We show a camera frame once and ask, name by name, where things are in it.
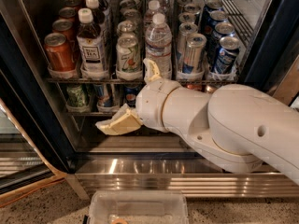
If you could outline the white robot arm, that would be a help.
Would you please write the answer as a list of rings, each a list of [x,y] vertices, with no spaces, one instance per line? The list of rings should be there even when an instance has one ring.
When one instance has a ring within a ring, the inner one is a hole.
[[[174,133],[201,156],[238,174],[263,162],[299,184],[299,113],[251,87],[231,84],[211,94],[163,78],[156,62],[144,59],[146,85],[135,107],[123,105],[96,127],[121,135],[141,126]]]

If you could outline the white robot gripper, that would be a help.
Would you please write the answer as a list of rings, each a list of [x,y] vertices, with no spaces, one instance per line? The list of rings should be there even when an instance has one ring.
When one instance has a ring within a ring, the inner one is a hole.
[[[162,118],[164,103],[180,84],[161,78],[159,67],[152,59],[145,58],[143,64],[146,67],[144,81],[147,85],[136,97],[136,109],[124,104],[111,119],[97,121],[95,126],[102,133],[123,135],[138,130],[143,124],[148,128],[167,132]]]

